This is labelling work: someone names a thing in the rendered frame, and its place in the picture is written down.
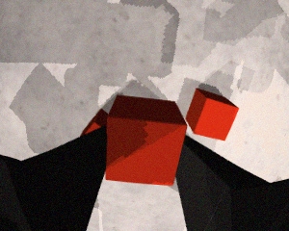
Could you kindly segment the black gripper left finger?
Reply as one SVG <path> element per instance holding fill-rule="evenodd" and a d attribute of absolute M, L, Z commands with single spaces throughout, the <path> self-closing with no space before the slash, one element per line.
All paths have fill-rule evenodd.
<path fill-rule="evenodd" d="M 18 231 L 87 231 L 106 170 L 106 126 L 25 161 L 0 155 L 0 215 Z"/>

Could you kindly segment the red cube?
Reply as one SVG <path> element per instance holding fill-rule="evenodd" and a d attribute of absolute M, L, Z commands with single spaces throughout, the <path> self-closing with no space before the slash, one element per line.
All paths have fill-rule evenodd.
<path fill-rule="evenodd" d="M 105 180 L 174 185 L 187 128 L 175 101 L 118 95 L 107 115 Z"/>
<path fill-rule="evenodd" d="M 196 88 L 186 119 L 195 135 L 225 141 L 238 109 L 226 97 Z"/>
<path fill-rule="evenodd" d="M 86 130 L 82 132 L 82 135 L 87 135 L 88 132 L 95 130 L 95 128 L 99 128 L 101 126 L 106 126 L 107 124 L 107 113 L 103 112 L 102 109 L 99 109 L 98 115 L 94 116 L 91 119 L 91 122 L 87 124 Z"/>

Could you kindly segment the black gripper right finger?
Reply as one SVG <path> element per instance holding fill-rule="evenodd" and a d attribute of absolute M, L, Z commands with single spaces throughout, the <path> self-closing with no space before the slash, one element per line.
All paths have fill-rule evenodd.
<path fill-rule="evenodd" d="M 175 180 L 187 231 L 278 231 L 289 217 L 289 178 L 261 180 L 187 135 Z"/>

